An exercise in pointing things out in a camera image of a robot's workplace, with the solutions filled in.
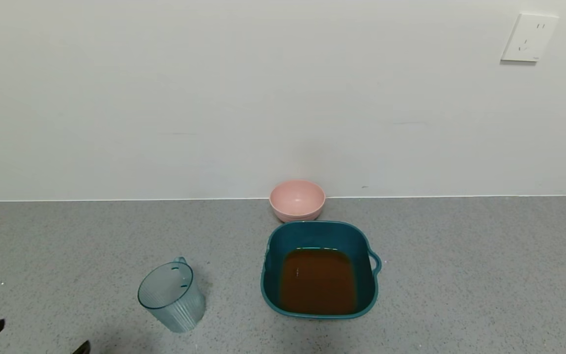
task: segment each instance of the pink bowl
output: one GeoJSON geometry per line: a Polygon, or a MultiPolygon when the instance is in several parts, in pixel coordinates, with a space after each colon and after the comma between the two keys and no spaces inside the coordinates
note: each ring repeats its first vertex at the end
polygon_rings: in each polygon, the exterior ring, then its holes
{"type": "Polygon", "coordinates": [[[325,199],[326,195],[319,185],[304,179],[285,181],[270,193],[274,214],[283,222],[315,220],[325,199]]]}

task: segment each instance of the teal basin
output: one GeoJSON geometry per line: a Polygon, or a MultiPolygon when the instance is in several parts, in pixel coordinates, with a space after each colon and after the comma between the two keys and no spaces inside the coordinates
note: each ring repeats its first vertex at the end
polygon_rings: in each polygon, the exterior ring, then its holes
{"type": "Polygon", "coordinates": [[[357,227],[339,221],[296,221],[277,227],[270,235],[261,271],[261,294],[276,312],[298,318],[347,320],[364,315],[377,301],[377,274],[381,260],[371,251],[366,236],[357,227]],[[318,315],[289,312],[279,307],[281,268],[288,253],[299,248],[337,249],[351,260],[355,275],[357,305],[355,312],[346,315],[318,315]],[[369,257],[375,261],[375,269],[369,257]]]}

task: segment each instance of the brown water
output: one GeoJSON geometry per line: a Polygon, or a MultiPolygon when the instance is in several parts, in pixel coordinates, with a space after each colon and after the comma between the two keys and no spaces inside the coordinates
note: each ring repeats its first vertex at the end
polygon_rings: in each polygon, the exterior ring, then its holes
{"type": "Polygon", "coordinates": [[[303,314],[355,313],[357,294],[353,265],[332,249],[296,249],[283,262],[281,309],[303,314]]]}

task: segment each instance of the wall socket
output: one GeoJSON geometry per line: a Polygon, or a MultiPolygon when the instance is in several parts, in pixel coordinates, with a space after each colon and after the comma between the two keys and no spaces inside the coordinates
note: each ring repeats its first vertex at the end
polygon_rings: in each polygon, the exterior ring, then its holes
{"type": "Polygon", "coordinates": [[[501,60],[539,61],[558,20],[557,16],[519,14],[501,60]]]}

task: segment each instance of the clear plastic pitcher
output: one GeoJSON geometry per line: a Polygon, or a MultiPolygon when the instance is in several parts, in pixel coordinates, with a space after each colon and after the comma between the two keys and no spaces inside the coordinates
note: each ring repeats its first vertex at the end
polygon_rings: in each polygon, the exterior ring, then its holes
{"type": "Polygon", "coordinates": [[[183,257],[157,267],[141,282],[139,303],[170,331],[190,331],[204,316],[204,296],[183,257]]]}

